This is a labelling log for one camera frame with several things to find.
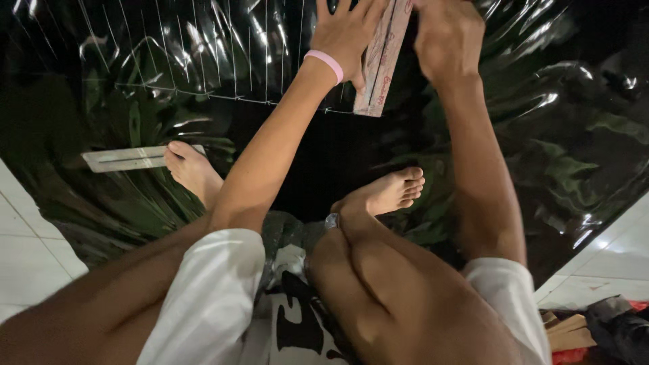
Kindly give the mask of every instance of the pink wristband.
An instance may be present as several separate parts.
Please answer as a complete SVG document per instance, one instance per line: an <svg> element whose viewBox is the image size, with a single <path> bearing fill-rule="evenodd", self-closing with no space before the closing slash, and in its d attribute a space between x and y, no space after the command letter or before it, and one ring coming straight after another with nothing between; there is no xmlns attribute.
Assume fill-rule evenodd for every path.
<svg viewBox="0 0 649 365"><path fill-rule="evenodd" d="M314 49L308 51L306 55L304 55L304 58L307 58L309 56L320 58L322 61L328 64L332 70L334 70L334 72L336 73L336 77L338 78L338 82L336 83L337 85L343 80L343 68L340 67L340 64L338 64L338 62L336 62L336 60L334 60L333 57L327 55L324 52L316 51Z"/></svg>

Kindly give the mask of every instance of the wooden stick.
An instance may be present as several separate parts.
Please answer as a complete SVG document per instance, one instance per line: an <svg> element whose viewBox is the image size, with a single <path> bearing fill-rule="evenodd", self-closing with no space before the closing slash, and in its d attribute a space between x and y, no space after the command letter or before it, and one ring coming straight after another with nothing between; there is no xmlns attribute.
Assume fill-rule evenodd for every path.
<svg viewBox="0 0 649 365"><path fill-rule="evenodd" d="M364 94L356 94L355 114L381 116L411 11L412 0L390 0L388 3L374 39L367 47L363 63L367 89Z"/></svg>

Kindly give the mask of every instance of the leg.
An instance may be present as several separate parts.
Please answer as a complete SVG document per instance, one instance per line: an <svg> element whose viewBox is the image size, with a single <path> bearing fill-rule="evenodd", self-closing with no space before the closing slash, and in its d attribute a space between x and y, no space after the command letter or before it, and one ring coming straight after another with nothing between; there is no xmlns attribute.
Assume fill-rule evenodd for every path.
<svg viewBox="0 0 649 365"><path fill-rule="evenodd" d="M345 270L333 264L312 266L313 283L323 301L368 363L508 363L512 352L507 350L514 348L511 335L463 277L374 218L386 209L411 204L402 203L408 200L404 194L412 194L405 191L412 189L409 182L418 181L420 170L396 174L332 207L340 213L349 254L338 264ZM321 240L312 261L343 260L342 255L334 256L332 246ZM376 315L358 308L355 297L338 290L343 281L358 283L382 311ZM374 324L371 331L364 323Z"/></svg>
<svg viewBox="0 0 649 365"><path fill-rule="evenodd" d="M176 180L205 181L198 179L202 175L188 178L190 172L205 171L217 181L202 185L200 191L218 193L223 181L218 175L214 177L216 172L211 167L204 169L204 157L186 144L180 144L176 153L184 159L165 156ZM199 198L205 204L205 195ZM9 319L0 327L4 363L47 359L51 364L134 364L156 323L184 252L207 233L208 222L209 214L91 271L43 303Z"/></svg>

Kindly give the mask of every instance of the bare foot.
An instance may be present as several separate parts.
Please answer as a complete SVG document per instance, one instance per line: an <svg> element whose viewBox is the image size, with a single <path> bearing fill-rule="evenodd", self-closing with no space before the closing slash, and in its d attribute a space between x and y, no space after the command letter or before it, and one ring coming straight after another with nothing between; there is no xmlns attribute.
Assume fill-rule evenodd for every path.
<svg viewBox="0 0 649 365"><path fill-rule="evenodd" d="M174 180L194 193L206 210L214 208L223 179L205 156L185 142L172 141L164 151L164 160Z"/></svg>
<svg viewBox="0 0 649 365"><path fill-rule="evenodd" d="M420 168L405 168L389 173L374 182L347 194L332 205L332 212L345 207L364 209L377 216L408 208L414 199L421 196L424 188L424 171Z"/></svg>

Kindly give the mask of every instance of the wrinkled plastic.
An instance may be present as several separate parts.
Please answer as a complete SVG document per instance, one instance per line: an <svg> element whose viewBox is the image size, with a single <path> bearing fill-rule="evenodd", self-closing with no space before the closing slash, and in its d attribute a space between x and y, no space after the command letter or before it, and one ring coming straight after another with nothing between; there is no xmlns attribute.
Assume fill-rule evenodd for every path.
<svg viewBox="0 0 649 365"><path fill-rule="evenodd" d="M649 186L649 10L616 0L476 6L487 106L538 285ZM91 265L202 207L164 169L94 174L80 154L180 139L205 146L225 176L295 76L316 22L314 0L17 0L0 15L0 157ZM321 220L354 188L418 164L422 197L382 219L421 245L453 241L450 141L413 52L416 21L384 116L349 114L353 87L334 88L274 209Z"/></svg>

